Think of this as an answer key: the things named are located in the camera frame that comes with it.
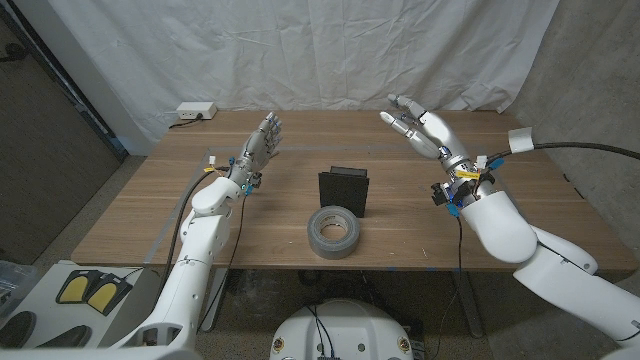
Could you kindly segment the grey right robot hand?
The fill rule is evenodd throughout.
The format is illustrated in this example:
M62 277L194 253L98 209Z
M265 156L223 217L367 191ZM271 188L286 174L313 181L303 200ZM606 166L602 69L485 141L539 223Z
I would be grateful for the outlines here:
M393 116L381 112L381 120L403 136L419 155L437 159L451 178L457 178L459 172L477 171L465 146L445 120L404 95L389 94L387 99L402 113Z

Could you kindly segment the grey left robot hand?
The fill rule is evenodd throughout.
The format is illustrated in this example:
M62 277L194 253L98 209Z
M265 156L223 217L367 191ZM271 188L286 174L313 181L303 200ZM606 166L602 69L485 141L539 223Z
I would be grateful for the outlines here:
M241 148L227 177L241 188L258 187L259 173L267 166L281 141L282 121L270 112Z

